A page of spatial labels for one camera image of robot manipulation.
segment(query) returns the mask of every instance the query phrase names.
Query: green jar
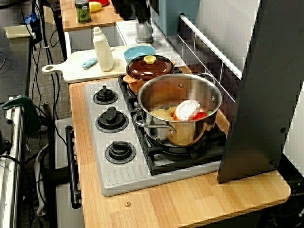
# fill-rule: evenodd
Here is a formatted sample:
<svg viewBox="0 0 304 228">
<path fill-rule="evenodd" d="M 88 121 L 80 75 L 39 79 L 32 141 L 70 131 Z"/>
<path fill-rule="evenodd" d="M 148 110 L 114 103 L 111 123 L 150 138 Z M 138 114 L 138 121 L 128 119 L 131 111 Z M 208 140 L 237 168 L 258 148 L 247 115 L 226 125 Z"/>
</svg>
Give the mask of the green jar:
<svg viewBox="0 0 304 228">
<path fill-rule="evenodd" d="M 88 0 L 76 0 L 75 8 L 76 8 L 77 19 L 79 23 L 84 24 L 92 21 Z"/>
</svg>

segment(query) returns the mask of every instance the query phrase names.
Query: wooden countertop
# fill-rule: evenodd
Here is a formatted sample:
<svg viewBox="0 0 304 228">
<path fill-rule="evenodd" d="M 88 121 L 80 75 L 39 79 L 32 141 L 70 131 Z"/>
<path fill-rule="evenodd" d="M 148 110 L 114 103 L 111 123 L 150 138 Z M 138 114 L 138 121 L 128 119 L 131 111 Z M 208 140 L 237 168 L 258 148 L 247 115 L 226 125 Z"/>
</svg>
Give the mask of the wooden countertop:
<svg viewBox="0 0 304 228">
<path fill-rule="evenodd" d="M 111 1 L 98 12 L 91 13 L 92 22 L 80 24 L 77 21 L 74 0 L 60 0 L 62 26 L 65 32 L 81 29 L 90 29 L 96 26 L 113 26 L 123 19 L 119 14 L 114 13 L 114 6 Z"/>
<path fill-rule="evenodd" d="M 278 171 L 223 184 L 217 182 L 218 173 L 214 172 L 104 197 L 99 187 L 86 112 L 85 83 L 71 84 L 69 92 L 86 228 L 198 227 L 288 199 L 290 188 Z M 227 132 L 229 123 L 221 112 L 217 124 Z"/>
</svg>

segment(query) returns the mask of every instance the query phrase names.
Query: pot rim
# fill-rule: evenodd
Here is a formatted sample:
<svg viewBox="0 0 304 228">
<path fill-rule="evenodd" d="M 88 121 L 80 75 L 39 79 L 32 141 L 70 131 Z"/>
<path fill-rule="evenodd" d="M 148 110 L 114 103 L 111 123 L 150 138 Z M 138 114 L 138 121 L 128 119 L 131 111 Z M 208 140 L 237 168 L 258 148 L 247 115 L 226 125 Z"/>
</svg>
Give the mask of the pot rim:
<svg viewBox="0 0 304 228">
<path fill-rule="evenodd" d="M 147 114 L 149 114 L 149 115 L 151 115 L 151 116 L 153 116 L 153 117 L 155 117 L 155 118 L 157 118 L 157 119 L 159 119 L 159 120 L 163 120 L 163 121 L 165 121 L 165 122 L 169 122 L 169 123 L 180 123 L 180 124 L 182 123 L 182 124 L 183 124 L 183 123 L 194 123 L 194 122 L 198 122 L 198 121 L 207 119 L 207 118 L 209 118 L 210 116 L 214 115 L 214 114 L 218 111 L 219 107 L 220 107 L 221 104 L 222 104 L 222 96 L 219 96 L 218 106 L 212 111 L 212 113 L 211 113 L 210 115 L 207 115 L 207 116 L 205 116 L 205 117 L 203 117 L 203 118 L 200 118 L 200 119 L 197 119 L 197 120 L 193 120 L 193 121 L 175 121 L 175 120 L 174 120 L 174 121 L 173 121 L 173 120 L 162 119 L 162 118 L 159 118 L 159 117 L 157 117 L 157 116 L 151 114 L 151 113 L 142 105 L 141 93 L 143 92 L 144 88 L 148 87 L 150 84 L 154 83 L 154 82 L 157 81 L 157 80 L 162 80 L 163 78 L 169 77 L 169 76 L 189 76 L 189 77 L 191 77 L 192 79 L 197 79 L 197 80 L 203 81 L 204 83 L 208 84 L 209 86 L 215 88 L 215 89 L 218 91 L 218 93 L 219 93 L 220 95 L 222 94 L 222 93 L 220 92 L 219 88 L 217 88 L 215 84 L 211 83 L 210 81 L 208 81 L 208 80 L 206 80 L 206 79 L 204 79 L 204 78 L 202 78 L 202 77 L 200 77 L 200 76 L 190 75 L 190 74 L 183 74 L 183 73 L 182 73 L 182 74 L 179 73 L 179 74 L 168 74 L 168 75 L 158 76 L 158 77 L 156 77 L 156 78 L 153 78 L 153 79 L 147 81 L 144 85 L 142 85 L 142 87 L 139 89 L 139 91 L 138 91 L 138 93 L 137 93 L 137 100 L 138 100 L 138 103 L 139 103 L 139 105 L 141 106 L 141 108 L 142 108 Z"/>
</svg>

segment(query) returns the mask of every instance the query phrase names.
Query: toy stove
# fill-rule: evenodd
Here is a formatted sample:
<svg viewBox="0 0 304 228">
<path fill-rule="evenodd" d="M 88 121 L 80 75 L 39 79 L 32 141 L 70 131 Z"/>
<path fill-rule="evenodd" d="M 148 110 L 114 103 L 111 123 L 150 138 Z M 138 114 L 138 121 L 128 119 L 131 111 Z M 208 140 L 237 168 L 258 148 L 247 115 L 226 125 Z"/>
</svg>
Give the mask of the toy stove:
<svg viewBox="0 0 304 228">
<path fill-rule="evenodd" d="M 190 147 L 167 147 L 133 124 L 137 95 L 118 80 L 84 86 L 101 192 L 113 196 L 178 181 L 219 169 L 226 135 L 215 126 Z"/>
</svg>

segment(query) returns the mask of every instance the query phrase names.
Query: white cutting board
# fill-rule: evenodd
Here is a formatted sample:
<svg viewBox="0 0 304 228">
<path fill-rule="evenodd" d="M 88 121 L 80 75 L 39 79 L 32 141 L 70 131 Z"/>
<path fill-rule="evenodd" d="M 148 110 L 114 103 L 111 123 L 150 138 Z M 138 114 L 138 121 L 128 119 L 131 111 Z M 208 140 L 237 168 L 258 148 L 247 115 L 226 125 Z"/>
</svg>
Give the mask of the white cutting board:
<svg viewBox="0 0 304 228">
<path fill-rule="evenodd" d="M 126 74 L 127 63 L 124 59 L 124 52 L 135 45 L 112 47 L 114 57 L 114 67 L 110 71 L 102 71 L 98 62 L 91 68 L 84 70 L 82 65 L 96 57 L 95 50 L 77 51 L 71 54 L 64 63 L 57 65 L 47 65 L 42 68 L 44 74 L 62 72 L 63 79 L 66 83 L 76 83 L 92 81 L 103 78 L 117 77 Z"/>
</svg>

